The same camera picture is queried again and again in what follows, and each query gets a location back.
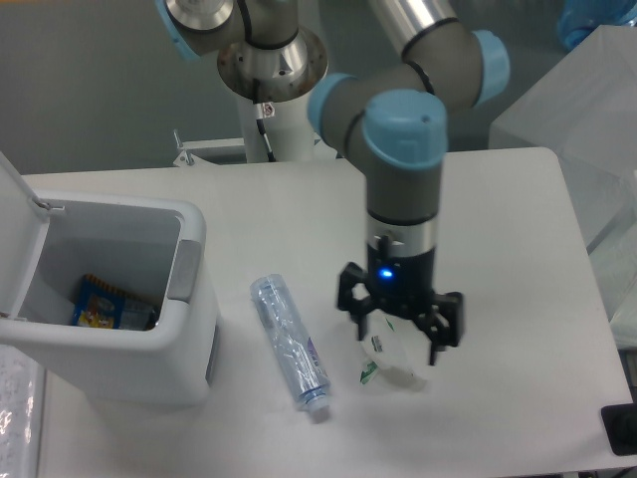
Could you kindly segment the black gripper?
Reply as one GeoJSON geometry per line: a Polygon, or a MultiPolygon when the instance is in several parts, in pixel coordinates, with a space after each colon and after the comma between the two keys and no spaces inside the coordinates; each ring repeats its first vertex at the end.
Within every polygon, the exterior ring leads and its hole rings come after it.
{"type": "Polygon", "coordinates": [[[386,313],[415,319],[416,327],[430,341],[429,364],[447,347],[456,348],[464,333],[464,295],[434,293],[436,249],[416,256],[399,257],[391,252],[389,238],[367,245],[367,272],[354,262],[338,276],[336,307],[347,312],[357,327],[357,339],[368,333],[368,316],[379,307],[386,313]],[[355,297],[362,286],[367,295],[355,297]]]}

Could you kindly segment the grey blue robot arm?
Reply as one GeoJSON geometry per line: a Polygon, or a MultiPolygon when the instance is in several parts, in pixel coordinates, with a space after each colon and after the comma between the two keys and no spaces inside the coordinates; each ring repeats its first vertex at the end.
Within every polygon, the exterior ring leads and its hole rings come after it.
{"type": "Polygon", "coordinates": [[[436,355],[464,332],[464,298],[433,287],[443,159],[450,114],[499,95],[511,64],[494,33],[467,29],[446,1],[371,5],[399,65],[361,80],[327,69],[320,40],[295,1],[160,1],[156,8],[187,59],[215,54],[222,81],[247,104],[248,156],[275,162],[292,135],[275,126],[302,100],[303,124],[365,178],[365,266],[338,278],[337,307],[364,339],[380,310],[410,321],[436,355]]]}

